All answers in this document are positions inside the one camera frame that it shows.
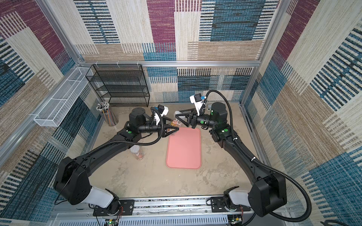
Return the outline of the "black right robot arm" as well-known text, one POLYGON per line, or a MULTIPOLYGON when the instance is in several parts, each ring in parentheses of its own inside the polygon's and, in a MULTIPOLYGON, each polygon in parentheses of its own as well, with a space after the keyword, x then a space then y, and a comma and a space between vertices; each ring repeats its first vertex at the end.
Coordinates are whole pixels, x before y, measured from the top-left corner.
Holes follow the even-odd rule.
POLYGON ((214 142, 227 151, 243 169, 251 182, 248 202, 255 213, 264 217, 276 216, 275 210, 287 203, 286 179, 275 170, 263 166, 256 156, 244 145, 233 129, 230 104, 215 102, 209 114, 198 113, 195 108, 175 113, 176 119, 185 126, 198 125, 209 128, 214 142))

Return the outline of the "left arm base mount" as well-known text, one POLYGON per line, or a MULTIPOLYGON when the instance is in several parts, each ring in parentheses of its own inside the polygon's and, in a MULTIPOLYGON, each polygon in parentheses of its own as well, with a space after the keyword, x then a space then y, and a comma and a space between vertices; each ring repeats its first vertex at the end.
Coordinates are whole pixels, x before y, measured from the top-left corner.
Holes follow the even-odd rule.
POLYGON ((93 210, 94 217, 131 216, 135 200, 115 200, 108 207, 96 206, 93 210))

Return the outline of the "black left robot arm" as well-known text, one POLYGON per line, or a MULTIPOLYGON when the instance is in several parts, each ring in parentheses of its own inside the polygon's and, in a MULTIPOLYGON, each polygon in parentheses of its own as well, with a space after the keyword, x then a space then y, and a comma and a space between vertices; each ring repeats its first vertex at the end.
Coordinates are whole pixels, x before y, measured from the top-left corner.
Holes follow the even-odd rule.
POLYGON ((129 121, 113 138, 103 145, 80 155, 74 159, 64 158, 58 165, 54 181, 54 189, 71 205, 80 203, 92 204, 103 209, 116 211, 119 209, 119 198, 114 193, 92 186, 89 177, 100 166, 119 153, 138 146, 151 146, 161 138, 167 137, 179 130, 169 124, 168 117, 163 117, 164 106, 151 108, 152 115, 148 116, 143 108, 135 108, 129 114, 129 121), (156 140, 141 143, 144 133, 157 134, 156 140))

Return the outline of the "candy jar clear plastic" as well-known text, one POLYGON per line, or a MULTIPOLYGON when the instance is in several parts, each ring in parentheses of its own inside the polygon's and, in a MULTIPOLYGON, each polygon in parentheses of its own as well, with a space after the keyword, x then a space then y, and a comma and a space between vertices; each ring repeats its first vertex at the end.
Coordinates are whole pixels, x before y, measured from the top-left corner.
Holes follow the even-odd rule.
POLYGON ((182 123, 179 120, 173 120, 170 125, 174 127, 181 127, 182 123))

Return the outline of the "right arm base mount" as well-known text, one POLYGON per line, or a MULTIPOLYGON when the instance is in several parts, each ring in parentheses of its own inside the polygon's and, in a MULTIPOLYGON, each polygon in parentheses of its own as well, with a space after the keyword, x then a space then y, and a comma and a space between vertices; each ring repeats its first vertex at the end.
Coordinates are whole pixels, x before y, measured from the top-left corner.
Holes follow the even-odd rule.
POLYGON ((251 208, 244 205, 236 205, 229 198, 224 196, 214 196, 206 201, 208 206, 211 206, 212 212, 242 212, 251 211, 251 208))

